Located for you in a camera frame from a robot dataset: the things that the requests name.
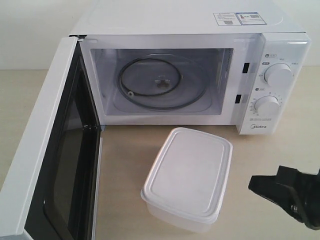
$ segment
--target midea logo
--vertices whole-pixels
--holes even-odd
[[[251,125],[251,128],[252,128],[252,129],[266,129],[267,126],[252,124],[252,125]]]

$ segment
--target black clamp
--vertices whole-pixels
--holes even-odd
[[[279,166],[275,176],[252,176],[248,188],[308,228],[320,230],[320,170],[312,175]]]

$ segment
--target microwave top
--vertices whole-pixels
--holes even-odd
[[[94,0],[71,36],[305,32],[271,0]]]

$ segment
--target white wall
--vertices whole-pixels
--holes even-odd
[[[300,23],[312,39],[305,65],[320,65],[320,0],[274,1]],[[90,2],[91,0],[1,1],[0,69],[49,68],[60,38],[68,36]]]

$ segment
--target control panel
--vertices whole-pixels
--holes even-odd
[[[294,87],[310,39],[303,32],[263,33],[264,48],[240,134],[272,134]]]

